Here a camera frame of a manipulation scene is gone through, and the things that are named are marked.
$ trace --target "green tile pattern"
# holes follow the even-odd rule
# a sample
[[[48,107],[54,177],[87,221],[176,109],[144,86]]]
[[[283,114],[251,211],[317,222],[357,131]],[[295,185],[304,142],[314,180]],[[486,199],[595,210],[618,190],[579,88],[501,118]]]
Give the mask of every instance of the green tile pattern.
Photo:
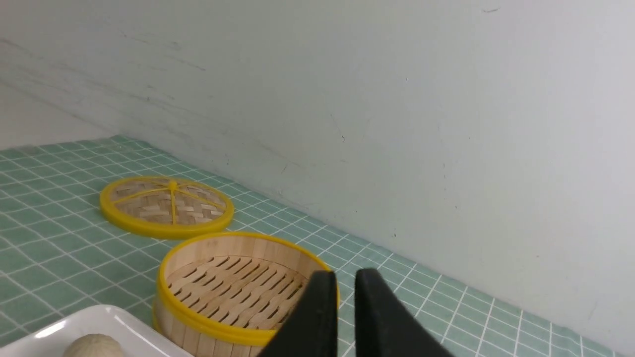
[[[355,355],[355,272],[374,267],[456,357],[619,357],[567,328],[122,136],[0,151],[0,346],[94,304],[120,306],[150,323],[157,267],[178,242],[122,231],[98,210],[98,194],[109,182],[134,175],[176,175],[216,187],[236,206],[230,230],[287,239],[331,265],[342,296],[340,356]]]

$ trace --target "bamboo steamer lid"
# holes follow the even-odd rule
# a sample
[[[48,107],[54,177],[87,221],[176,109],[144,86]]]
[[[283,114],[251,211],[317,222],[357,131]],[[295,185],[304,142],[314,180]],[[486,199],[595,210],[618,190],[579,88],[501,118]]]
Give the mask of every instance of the bamboo steamer lid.
[[[102,191],[104,217],[126,231],[163,239],[187,239],[225,229],[234,205],[220,191],[175,177],[128,177]]]

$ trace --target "yellow rim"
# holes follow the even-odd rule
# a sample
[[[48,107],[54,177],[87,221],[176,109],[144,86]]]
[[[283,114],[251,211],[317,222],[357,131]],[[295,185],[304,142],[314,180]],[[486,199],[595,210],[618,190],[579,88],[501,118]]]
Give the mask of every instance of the yellow rim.
[[[250,330],[246,328],[239,328],[229,325],[224,325],[223,323],[210,320],[205,318],[198,313],[190,310],[185,304],[180,302],[172,293],[170,289],[168,289],[168,285],[166,283],[165,278],[165,267],[167,262],[172,258],[179,249],[192,244],[197,241],[201,241],[204,239],[210,238],[220,238],[224,236],[247,236],[259,239],[266,239],[268,241],[274,241],[276,243],[280,243],[282,245],[286,245],[293,249],[299,250],[300,252],[308,255],[311,259],[315,260],[324,270],[331,271],[331,268],[326,265],[317,255],[311,253],[310,251],[302,248],[301,246],[297,246],[293,243],[287,242],[280,238],[266,236],[264,234],[253,233],[253,232],[223,232],[223,233],[215,233],[215,234],[205,234],[203,236],[195,237],[192,239],[188,239],[183,243],[172,248],[168,254],[166,254],[165,258],[161,262],[159,266],[159,277],[157,279],[157,297],[161,299],[163,306],[167,308],[172,315],[178,320],[180,320],[184,325],[191,327],[201,333],[205,333],[208,336],[214,337],[216,339],[220,339],[226,342],[234,343],[234,344],[242,344],[249,346],[264,346],[266,345],[271,338],[276,334],[275,330]],[[337,306],[340,305],[340,289],[339,286],[337,288]]]
[[[129,216],[121,211],[119,211],[115,207],[115,203],[110,199],[110,194],[112,191],[124,184],[128,181],[150,181],[153,180],[165,180],[170,179],[169,177],[160,177],[160,176],[139,176],[139,177],[128,177],[121,180],[117,180],[108,186],[102,191],[99,197],[99,203],[102,208],[102,213],[104,217],[115,226],[120,227],[126,231],[139,234],[141,236],[149,236],[153,238],[163,238],[163,239],[187,239],[191,237],[198,236],[200,234],[206,234],[210,232],[219,232],[225,229],[232,222],[232,218],[234,216],[234,204],[229,198],[224,195],[222,192],[209,187],[207,185],[200,184],[199,182],[186,180],[184,178],[174,178],[176,181],[182,182],[183,184],[197,186],[202,189],[214,192],[220,197],[220,199],[225,203],[225,213],[221,215],[219,218],[213,220],[212,222],[197,224],[194,226],[185,226],[182,224],[173,224],[172,226],[166,224],[152,223],[145,220],[141,220],[132,216]],[[174,192],[178,190],[178,185],[176,182],[172,184],[172,182],[166,185],[165,189],[161,190],[169,190],[171,196],[174,196]],[[175,216],[175,207],[172,207],[173,215]]]

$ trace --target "steamed bun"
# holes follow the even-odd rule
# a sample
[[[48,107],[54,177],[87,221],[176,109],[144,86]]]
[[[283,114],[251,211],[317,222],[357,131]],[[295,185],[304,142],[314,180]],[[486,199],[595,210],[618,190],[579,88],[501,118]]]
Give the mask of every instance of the steamed bun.
[[[76,339],[62,357],[123,357],[123,351],[112,337],[95,333]]]

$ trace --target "white plate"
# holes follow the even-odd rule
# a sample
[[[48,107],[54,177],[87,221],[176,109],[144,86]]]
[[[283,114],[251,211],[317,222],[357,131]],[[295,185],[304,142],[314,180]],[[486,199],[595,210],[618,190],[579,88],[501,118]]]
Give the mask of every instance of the white plate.
[[[69,344],[89,333],[116,339],[126,357],[192,357],[130,313],[110,305],[78,311],[0,348],[0,356],[62,357]]]

